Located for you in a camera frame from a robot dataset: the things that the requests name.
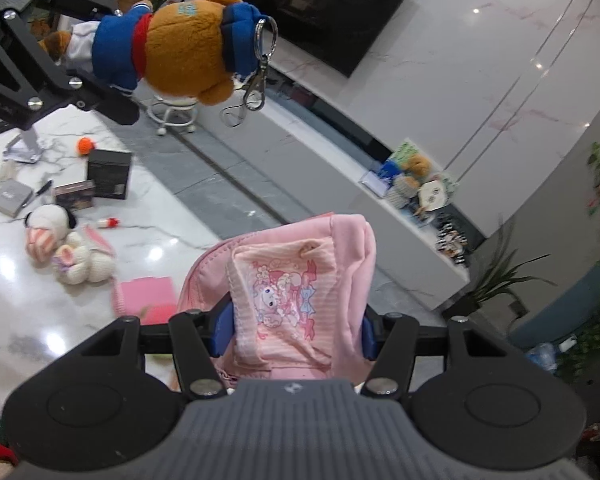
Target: my melody print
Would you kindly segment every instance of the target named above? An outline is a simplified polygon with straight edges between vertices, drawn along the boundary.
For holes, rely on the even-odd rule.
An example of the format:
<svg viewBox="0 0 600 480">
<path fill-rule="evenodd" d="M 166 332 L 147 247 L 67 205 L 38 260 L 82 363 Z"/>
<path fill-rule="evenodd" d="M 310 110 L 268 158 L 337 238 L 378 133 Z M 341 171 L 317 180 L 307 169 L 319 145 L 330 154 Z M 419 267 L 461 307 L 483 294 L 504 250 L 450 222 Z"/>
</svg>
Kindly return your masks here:
<svg viewBox="0 0 600 480">
<path fill-rule="evenodd" d="M 253 284 L 254 304 L 258 328 L 274 329 L 285 321 L 295 327 L 304 339 L 313 340 L 314 314 L 313 283 L 317 279 L 317 266 L 313 260 L 306 263 L 306 270 L 286 272 L 284 262 L 272 260 L 269 264 L 252 263 L 256 269 Z M 258 330 L 259 339 L 267 338 L 267 331 Z"/>
</svg>

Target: stuffed toy on cabinet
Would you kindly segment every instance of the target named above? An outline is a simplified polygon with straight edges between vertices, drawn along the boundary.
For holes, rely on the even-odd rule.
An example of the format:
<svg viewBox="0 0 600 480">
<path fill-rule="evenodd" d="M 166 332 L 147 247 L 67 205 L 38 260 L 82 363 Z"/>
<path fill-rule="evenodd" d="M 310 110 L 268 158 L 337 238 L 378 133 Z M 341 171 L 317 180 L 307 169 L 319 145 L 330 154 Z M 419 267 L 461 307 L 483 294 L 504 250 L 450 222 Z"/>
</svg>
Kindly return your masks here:
<svg viewBox="0 0 600 480">
<path fill-rule="evenodd" d="M 234 91 L 232 76 L 258 67 L 254 34 L 266 18 L 242 0 L 193 0 L 152 13 L 138 2 L 122 16 L 85 22 L 40 45 L 67 68 L 81 68 L 125 94 L 144 78 L 165 96 L 215 105 Z"/>
</svg>

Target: pink bag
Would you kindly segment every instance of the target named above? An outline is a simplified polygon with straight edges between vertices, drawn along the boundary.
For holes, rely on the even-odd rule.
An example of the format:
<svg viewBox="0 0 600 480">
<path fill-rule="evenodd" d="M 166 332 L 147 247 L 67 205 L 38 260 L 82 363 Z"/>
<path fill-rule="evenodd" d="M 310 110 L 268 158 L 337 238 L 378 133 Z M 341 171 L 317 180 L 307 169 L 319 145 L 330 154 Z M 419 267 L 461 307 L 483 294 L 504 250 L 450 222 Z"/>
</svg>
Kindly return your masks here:
<svg viewBox="0 0 600 480">
<path fill-rule="evenodd" d="M 220 242 L 193 265 L 178 311 L 211 310 L 231 291 L 235 336 L 214 364 L 239 378 L 362 382 L 362 319 L 376 240 L 360 215 L 323 215 Z"/>
</svg>

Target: black plant pot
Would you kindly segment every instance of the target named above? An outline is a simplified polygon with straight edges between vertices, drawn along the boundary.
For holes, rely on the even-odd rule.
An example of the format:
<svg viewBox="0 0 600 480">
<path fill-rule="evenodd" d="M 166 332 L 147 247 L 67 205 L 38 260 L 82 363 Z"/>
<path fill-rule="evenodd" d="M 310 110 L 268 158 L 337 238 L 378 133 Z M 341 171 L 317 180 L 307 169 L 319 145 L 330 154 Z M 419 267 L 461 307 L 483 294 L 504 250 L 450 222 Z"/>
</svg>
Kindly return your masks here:
<svg viewBox="0 0 600 480">
<path fill-rule="evenodd" d="M 442 312 L 442 317 L 449 320 L 452 316 L 468 316 L 480 308 L 480 304 L 474 300 L 472 294 L 463 296 L 448 309 Z"/>
</svg>

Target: white stool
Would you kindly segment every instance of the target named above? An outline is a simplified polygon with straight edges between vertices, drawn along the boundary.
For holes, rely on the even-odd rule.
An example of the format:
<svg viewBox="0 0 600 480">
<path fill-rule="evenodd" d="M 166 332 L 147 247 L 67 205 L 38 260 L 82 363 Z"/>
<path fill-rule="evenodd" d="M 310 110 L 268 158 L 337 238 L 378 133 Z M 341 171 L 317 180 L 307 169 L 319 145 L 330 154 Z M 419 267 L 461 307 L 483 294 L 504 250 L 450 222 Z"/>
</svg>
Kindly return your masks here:
<svg viewBox="0 0 600 480">
<path fill-rule="evenodd" d="M 158 118 L 155 115 L 154 107 L 157 105 L 163 105 L 163 106 L 167 107 L 166 110 L 164 111 L 164 114 L 162 115 L 162 118 Z M 160 96 L 154 96 L 154 98 L 151 101 L 151 104 L 149 104 L 149 107 L 146 109 L 146 113 L 155 122 L 160 124 L 160 128 L 158 128 L 156 131 L 156 133 L 160 136 L 167 134 L 166 126 L 183 127 L 183 128 L 186 128 L 189 133 L 193 133 L 196 131 L 196 125 L 194 124 L 194 121 L 196 120 L 196 117 L 198 116 L 197 105 L 198 105 L 197 99 L 193 99 L 193 98 L 177 99 L 177 98 L 163 98 Z M 188 117 L 188 120 L 186 119 L 182 123 L 170 123 L 169 117 L 174 110 L 176 110 L 178 112 L 184 112 L 184 115 L 186 117 Z"/>
</svg>

